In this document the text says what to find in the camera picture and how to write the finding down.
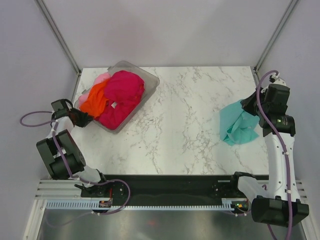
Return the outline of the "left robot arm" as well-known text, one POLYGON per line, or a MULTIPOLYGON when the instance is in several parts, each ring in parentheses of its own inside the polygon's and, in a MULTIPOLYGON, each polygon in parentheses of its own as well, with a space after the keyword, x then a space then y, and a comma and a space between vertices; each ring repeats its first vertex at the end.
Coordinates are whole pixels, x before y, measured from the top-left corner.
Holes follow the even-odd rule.
POLYGON ((36 143, 49 175, 54 180, 81 181, 92 186, 92 191, 99 197, 106 196, 110 191, 109 183, 99 170, 87 165, 71 135, 74 127, 86 127, 93 117, 74 108, 68 99, 58 99, 51 106, 50 133, 36 143))

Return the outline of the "clear plastic bin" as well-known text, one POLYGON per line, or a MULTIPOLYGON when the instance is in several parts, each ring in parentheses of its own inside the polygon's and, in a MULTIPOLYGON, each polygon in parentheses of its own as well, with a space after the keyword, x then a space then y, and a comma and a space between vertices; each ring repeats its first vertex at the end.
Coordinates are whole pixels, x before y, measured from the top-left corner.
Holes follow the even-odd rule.
POLYGON ((96 76, 77 98, 74 107, 93 122, 118 133, 156 91, 158 77, 127 61, 120 61, 96 76))

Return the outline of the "teal t shirt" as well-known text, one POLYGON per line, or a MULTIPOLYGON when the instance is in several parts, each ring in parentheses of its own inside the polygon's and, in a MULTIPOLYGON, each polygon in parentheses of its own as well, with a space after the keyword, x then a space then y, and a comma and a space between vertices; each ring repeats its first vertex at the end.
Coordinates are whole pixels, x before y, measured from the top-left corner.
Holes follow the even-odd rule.
POLYGON ((230 146, 247 144, 259 137, 255 128, 259 117, 243 110, 241 100, 219 111, 219 137, 230 146))

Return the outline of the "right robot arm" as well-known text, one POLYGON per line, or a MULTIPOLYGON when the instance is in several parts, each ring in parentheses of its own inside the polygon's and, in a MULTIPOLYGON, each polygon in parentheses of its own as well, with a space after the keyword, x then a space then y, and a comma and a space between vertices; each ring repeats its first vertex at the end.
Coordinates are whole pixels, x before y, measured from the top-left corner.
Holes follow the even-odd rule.
POLYGON ((272 83, 242 100, 242 108, 259 118, 268 154, 268 186, 263 189, 258 179, 249 173, 235 172, 229 191, 235 197, 243 194, 251 203, 252 219, 288 228, 309 215, 309 206, 301 202, 293 160, 296 126, 286 114, 290 88, 272 83))

